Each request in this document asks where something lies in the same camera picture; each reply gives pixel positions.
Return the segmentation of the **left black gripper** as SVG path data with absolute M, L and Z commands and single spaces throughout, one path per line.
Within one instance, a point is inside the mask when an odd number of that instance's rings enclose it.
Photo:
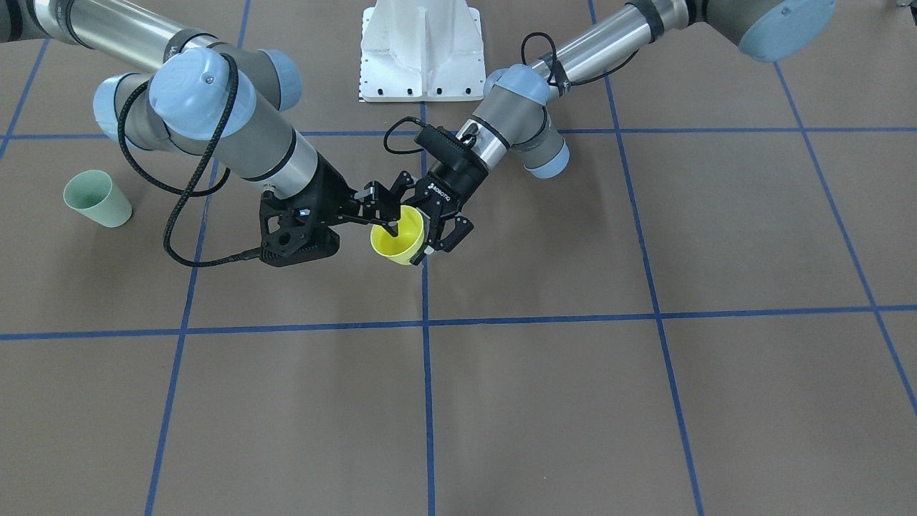
M 490 170 L 479 158 L 471 158 L 467 167 L 452 171 L 437 162 L 410 188 L 400 202 L 418 210 L 429 220 L 426 232 L 426 255 L 451 252 L 474 229 L 461 214 L 463 206 L 486 180 Z

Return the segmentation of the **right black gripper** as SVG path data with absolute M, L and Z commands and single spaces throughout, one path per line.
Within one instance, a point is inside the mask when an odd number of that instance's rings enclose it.
M 334 218 L 341 206 L 353 199 L 358 223 L 379 226 L 387 235 L 396 238 L 400 234 L 400 203 L 415 182 L 412 174 L 402 171 L 390 188 L 379 181 L 370 181 L 355 193 L 319 153 L 312 178 L 297 193 L 281 199 L 277 196 L 278 187 L 263 191 L 259 207 L 261 235 L 312 237 L 327 226 L 327 220 Z

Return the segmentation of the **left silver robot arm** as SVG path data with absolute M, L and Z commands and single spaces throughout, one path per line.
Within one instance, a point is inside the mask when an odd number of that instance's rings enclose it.
M 458 131 L 423 124 L 416 136 L 433 165 L 411 186 L 398 223 L 400 232 L 418 231 L 406 246 L 409 264 L 452 251 L 471 232 L 463 206 L 508 153 L 533 176 L 559 174 L 570 150 L 548 105 L 618 71 L 639 49 L 701 22 L 744 55 L 777 62 L 811 43 L 834 13 L 832 1 L 630 1 L 570 42 L 550 42 L 532 63 L 492 72 L 484 99 Z

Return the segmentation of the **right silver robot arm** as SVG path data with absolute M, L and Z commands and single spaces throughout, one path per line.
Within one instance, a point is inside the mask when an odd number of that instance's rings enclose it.
M 280 244 L 345 222 L 393 237 L 405 209 L 381 185 L 356 190 L 287 120 L 300 72 L 279 50 L 245 50 L 128 1 L 4 1 L 2 42 L 52 39 L 133 65 L 103 82 L 96 121 L 125 150 L 216 158 L 262 193 Z

